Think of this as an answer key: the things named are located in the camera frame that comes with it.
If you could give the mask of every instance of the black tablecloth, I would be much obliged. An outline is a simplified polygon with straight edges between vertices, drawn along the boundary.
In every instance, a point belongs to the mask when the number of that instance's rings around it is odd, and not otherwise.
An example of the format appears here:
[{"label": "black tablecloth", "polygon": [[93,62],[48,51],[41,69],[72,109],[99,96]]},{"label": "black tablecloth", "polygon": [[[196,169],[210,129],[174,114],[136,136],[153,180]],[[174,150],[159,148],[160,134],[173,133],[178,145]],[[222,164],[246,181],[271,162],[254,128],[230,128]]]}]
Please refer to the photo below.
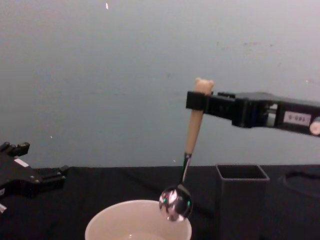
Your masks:
[{"label": "black tablecloth", "polygon": [[[270,177],[261,226],[263,240],[320,240],[320,200],[294,192],[279,181],[290,170],[319,166],[263,166]],[[34,199],[1,200],[1,240],[84,240],[89,221],[101,210],[128,200],[158,200],[164,188],[179,180],[180,167],[71,167],[64,188]],[[189,218],[192,240],[212,240],[215,168],[192,166],[186,185],[195,208]],[[319,180],[295,179],[293,185],[320,193]]]}]

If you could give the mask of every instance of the spoon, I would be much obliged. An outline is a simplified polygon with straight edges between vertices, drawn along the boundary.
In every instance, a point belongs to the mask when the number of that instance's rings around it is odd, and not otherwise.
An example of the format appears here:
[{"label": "spoon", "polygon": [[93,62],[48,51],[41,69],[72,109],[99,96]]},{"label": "spoon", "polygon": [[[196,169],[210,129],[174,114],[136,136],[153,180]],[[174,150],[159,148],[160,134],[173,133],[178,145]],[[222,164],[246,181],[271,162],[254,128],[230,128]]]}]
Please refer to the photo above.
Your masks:
[{"label": "spoon", "polygon": [[[214,82],[212,80],[197,78],[195,80],[194,91],[209,95],[211,94],[213,87]],[[203,111],[191,111],[180,181],[177,185],[165,189],[159,198],[160,212],[167,220],[171,222],[184,221],[191,214],[193,208],[191,194],[184,186],[184,183],[191,161],[191,156],[196,146],[203,116]]]}]

